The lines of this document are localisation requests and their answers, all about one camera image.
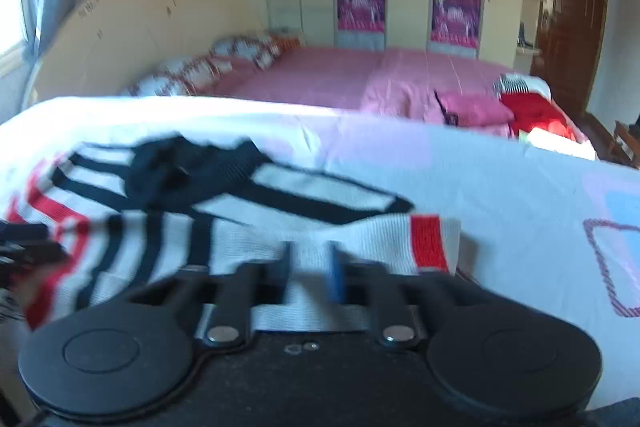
metal rivet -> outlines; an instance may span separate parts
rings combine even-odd
[[[287,355],[299,355],[302,353],[302,346],[300,344],[289,344],[289,346],[285,346],[284,352]]]
[[[408,326],[389,326],[382,332],[389,342],[408,342],[415,338],[415,331]]]
[[[216,326],[207,331],[207,338],[217,344],[233,342],[240,336],[240,332],[231,326]]]

patterned pillow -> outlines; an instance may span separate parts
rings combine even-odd
[[[231,63],[210,55],[178,58],[162,64],[155,73],[127,87],[124,96],[203,96],[214,93],[220,78],[232,70]]]
[[[271,36],[283,54],[306,46],[305,37],[302,33],[276,30],[271,31]]]
[[[261,70],[269,68],[282,55],[276,39],[269,34],[225,37],[213,44],[210,52],[223,57],[245,58]]]

black device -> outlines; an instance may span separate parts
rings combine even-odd
[[[66,261],[62,247],[49,238],[47,225],[15,225],[0,221],[0,288],[33,269]]]
[[[291,251],[225,276],[185,267],[35,331],[18,361],[34,423],[584,424],[602,370],[591,337],[446,273],[391,275],[334,247],[334,304],[366,307],[369,330],[252,331],[253,306],[286,299]]]

white blanket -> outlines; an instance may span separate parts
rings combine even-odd
[[[0,210],[44,156],[83,140],[132,143],[174,132],[220,144],[248,136],[274,158],[399,193],[420,213],[460,219],[459,266],[466,273],[597,341],[604,373],[591,409],[640,397],[640,234],[612,224],[640,227],[637,171],[324,108],[63,98],[0,126]]]

black round pad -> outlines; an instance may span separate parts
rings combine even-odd
[[[187,375],[192,349],[165,309],[119,303],[35,331],[20,351],[18,370],[47,407],[102,417],[161,399]]]
[[[436,378],[467,409],[517,421],[586,405],[602,371],[589,335],[510,304],[459,309],[426,356]]]

